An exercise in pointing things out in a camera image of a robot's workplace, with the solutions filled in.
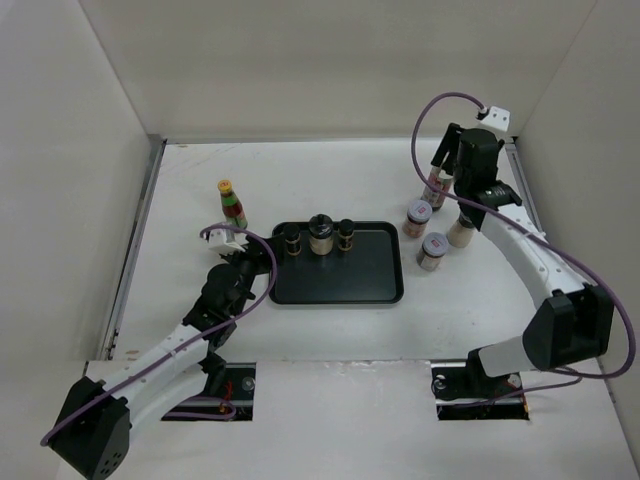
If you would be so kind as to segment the wide black-capped seasoning jar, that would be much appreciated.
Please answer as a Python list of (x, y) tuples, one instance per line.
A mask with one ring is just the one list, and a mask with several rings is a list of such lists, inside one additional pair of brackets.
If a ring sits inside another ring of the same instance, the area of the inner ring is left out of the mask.
[(328, 255), (333, 248), (333, 220), (326, 214), (317, 214), (308, 222), (309, 246), (318, 256)]

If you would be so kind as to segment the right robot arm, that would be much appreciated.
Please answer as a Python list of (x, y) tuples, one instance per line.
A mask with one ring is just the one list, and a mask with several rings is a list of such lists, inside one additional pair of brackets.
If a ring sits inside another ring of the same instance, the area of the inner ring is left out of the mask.
[(497, 177), (503, 145), (488, 130), (452, 123), (431, 164), (453, 177), (460, 214), (450, 242), (482, 233), (515, 270), (536, 313), (521, 335), (470, 351), (462, 367), (436, 368), (432, 388), (440, 400), (490, 399), (506, 393), (511, 375), (551, 371), (608, 349), (611, 296), (545, 248), (521, 198)]

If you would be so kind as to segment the black-capped pepper jar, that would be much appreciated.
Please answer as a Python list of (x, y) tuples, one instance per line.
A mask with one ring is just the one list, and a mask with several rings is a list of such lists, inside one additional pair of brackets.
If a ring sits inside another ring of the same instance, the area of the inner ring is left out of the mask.
[(338, 224), (338, 248), (348, 252), (353, 248), (355, 223), (351, 219), (343, 219)]

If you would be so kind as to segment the tall clear vinegar bottle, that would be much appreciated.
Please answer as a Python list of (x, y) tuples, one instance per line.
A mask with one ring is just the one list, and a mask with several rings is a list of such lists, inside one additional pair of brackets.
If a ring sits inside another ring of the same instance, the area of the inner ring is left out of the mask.
[(440, 210), (446, 200), (444, 193), (448, 193), (454, 177), (441, 167), (433, 166), (428, 176), (428, 182), (435, 186), (435, 189), (426, 185), (423, 189), (421, 199), (427, 202), (434, 212)]

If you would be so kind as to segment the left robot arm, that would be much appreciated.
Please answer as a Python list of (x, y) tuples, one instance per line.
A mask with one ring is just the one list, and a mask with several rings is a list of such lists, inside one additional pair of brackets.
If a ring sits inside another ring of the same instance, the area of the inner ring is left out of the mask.
[(146, 421), (196, 395), (219, 395), (226, 363), (216, 352), (264, 301), (252, 291), (256, 277), (274, 280), (277, 268), (274, 241), (259, 237), (214, 266), (191, 310), (159, 344), (108, 377), (83, 376), (72, 385), (41, 446), (83, 478), (106, 479)]

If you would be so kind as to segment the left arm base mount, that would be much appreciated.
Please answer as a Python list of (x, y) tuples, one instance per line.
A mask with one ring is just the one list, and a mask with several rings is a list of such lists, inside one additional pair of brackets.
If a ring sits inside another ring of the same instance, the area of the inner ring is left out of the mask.
[(209, 379), (202, 393), (183, 401), (161, 420), (251, 421), (256, 377), (255, 363), (229, 363), (219, 379)]

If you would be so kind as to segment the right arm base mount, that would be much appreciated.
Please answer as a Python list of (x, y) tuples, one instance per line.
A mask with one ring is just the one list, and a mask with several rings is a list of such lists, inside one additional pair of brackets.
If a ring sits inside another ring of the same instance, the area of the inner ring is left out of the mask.
[(434, 361), (430, 367), (440, 421), (529, 419), (519, 373), (489, 377), (475, 353), (465, 360)]

